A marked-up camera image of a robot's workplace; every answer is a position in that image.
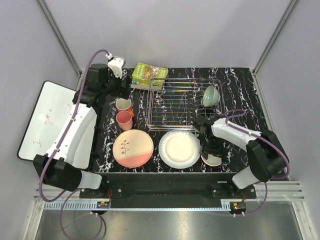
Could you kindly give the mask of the pink plastic cup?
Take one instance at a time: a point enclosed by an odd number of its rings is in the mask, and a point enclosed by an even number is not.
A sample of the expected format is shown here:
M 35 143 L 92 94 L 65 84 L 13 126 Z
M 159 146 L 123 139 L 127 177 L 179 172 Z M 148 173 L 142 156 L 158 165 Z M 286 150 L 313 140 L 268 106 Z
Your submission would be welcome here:
M 131 130 L 133 127 L 133 118 L 129 111 L 120 111 L 116 115 L 116 121 L 120 128 L 124 131 Z

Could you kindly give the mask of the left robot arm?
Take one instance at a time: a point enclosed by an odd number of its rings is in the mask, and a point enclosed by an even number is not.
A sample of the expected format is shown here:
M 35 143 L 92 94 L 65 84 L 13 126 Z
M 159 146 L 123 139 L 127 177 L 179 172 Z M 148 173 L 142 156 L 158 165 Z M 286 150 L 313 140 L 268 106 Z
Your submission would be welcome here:
M 83 77 L 81 88 L 74 94 L 71 114 L 52 146 L 43 155 L 35 155 L 33 166 L 46 184 L 64 191 L 90 189 L 97 198 L 108 193 L 101 175 L 76 167 L 78 146 L 91 122 L 97 117 L 107 96 L 128 99 L 132 78 L 122 83 L 124 63 L 113 59 L 108 64 L 95 63 Z

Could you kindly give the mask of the small orange white bowl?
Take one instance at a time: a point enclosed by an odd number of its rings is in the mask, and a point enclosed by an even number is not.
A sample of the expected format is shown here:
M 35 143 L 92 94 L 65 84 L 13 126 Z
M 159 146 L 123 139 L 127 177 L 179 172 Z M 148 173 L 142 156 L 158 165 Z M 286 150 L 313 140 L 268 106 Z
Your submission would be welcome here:
M 217 167 L 220 166 L 222 164 L 222 158 L 221 157 L 217 157 L 217 156 L 213 156 L 212 154 L 209 154 L 207 156 L 207 158 L 205 158 L 204 156 L 200 156 L 202 161 L 211 167 Z

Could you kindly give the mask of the green children's book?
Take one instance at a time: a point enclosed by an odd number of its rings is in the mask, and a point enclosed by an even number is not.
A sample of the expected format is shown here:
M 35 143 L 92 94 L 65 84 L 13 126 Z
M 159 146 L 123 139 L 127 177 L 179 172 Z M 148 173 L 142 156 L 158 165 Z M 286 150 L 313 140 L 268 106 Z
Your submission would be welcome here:
M 131 88 L 161 91 L 168 71 L 168 68 L 139 62 L 132 73 Z

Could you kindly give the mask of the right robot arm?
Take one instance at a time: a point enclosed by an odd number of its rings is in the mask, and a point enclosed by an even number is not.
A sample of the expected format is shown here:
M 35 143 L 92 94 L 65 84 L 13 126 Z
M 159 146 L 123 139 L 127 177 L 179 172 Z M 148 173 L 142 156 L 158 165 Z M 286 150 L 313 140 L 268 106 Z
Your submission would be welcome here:
M 286 174 L 283 177 L 286 178 L 290 162 L 276 134 L 270 130 L 249 130 L 230 122 L 231 118 L 213 114 L 209 118 L 200 115 L 193 120 L 193 127 L 199 133 L 199 154 L 203 159 L 213 157 L 220 160 L 224 142 L 238 146 L 247 154 L 248 166 L 232 177 L 232 182 L 227 185 L 228 195 L 236 199 L 250 185 L 280 179 L 277 175 L 284 169 Z

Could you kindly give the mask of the white scalloped plate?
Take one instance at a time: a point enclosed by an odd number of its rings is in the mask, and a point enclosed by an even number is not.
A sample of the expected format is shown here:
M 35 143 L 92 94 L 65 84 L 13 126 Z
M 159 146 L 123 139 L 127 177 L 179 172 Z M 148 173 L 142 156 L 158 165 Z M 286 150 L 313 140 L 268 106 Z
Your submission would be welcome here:
M 171 168 L 192 167 L 200 158 L 200 140 L 190 131 L 171 130 L 159 141 L 158 152 Z

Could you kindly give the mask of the wire dish rack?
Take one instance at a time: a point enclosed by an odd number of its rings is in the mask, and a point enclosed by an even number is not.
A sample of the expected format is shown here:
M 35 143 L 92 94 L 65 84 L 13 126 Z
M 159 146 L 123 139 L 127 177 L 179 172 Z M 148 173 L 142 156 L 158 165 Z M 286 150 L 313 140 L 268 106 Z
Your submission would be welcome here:
M 162 86 L 152 80 L 148 88 L 146 125 L 151 131 L 195 131 L 193 122 L 199 116 L 209 118 L 225 112 L 222 83 L 207 78 L 166 78 Z M 205 106 L 203 97 L 208 87 L 219 95 L 217 103 Z

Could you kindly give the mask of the white board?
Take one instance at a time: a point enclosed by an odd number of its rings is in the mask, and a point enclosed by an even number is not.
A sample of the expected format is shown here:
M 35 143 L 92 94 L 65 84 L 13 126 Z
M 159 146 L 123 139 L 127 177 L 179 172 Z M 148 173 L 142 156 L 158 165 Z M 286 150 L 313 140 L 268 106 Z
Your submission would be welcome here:
M 32 161 L 52 146 L 70 114 L 75 93 L 51 81 L 42 84 L 17 151 L 20 160 Z

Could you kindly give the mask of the green celadon bowl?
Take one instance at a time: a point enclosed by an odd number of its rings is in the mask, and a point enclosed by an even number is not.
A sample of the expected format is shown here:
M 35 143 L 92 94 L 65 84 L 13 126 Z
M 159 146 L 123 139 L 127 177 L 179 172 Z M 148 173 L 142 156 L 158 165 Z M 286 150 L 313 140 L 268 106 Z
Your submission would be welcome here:
M 213 107 L 220 101 L 219 91 L 212 85 L 208 86 L 202 97 L 202 105 L 205 108 Z

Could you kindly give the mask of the orange mug white inside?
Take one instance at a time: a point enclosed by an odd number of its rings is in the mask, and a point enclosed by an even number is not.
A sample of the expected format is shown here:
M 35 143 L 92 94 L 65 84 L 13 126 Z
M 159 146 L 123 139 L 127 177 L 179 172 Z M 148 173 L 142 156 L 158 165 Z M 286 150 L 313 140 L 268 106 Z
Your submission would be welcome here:
M 115 107 L 118 112 L 128 111 L 132 117 L 135 116 L 132 101 L 130 99 L 119 98 L 115 103 Z

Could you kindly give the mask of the cream pink leaf plate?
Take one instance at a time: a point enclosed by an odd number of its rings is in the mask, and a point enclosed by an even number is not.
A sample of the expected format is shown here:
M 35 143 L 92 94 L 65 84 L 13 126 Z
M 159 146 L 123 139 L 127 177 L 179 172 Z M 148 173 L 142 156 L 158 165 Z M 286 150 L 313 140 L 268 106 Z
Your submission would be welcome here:
M 131 129 L 121 133 L 114 141 L 112 153 L 117 163 L 126 168 L 137 168 L 152 157 L 154 143 L 144 131 Z

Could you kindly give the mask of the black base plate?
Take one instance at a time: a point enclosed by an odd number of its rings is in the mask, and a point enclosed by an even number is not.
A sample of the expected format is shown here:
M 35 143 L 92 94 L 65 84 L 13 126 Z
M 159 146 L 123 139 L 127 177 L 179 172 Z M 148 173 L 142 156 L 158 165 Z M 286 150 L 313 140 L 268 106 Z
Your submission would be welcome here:
M 255 187 L 238 189 L 232 183 L 234 172 L 147 172 L 103 173 L 102 190 L 86 189 L 82 199 L 106 198 L 111 191 L 113 199 L 131 195 L 204 195 L 223 199 L 247 200 L 257 197 Z

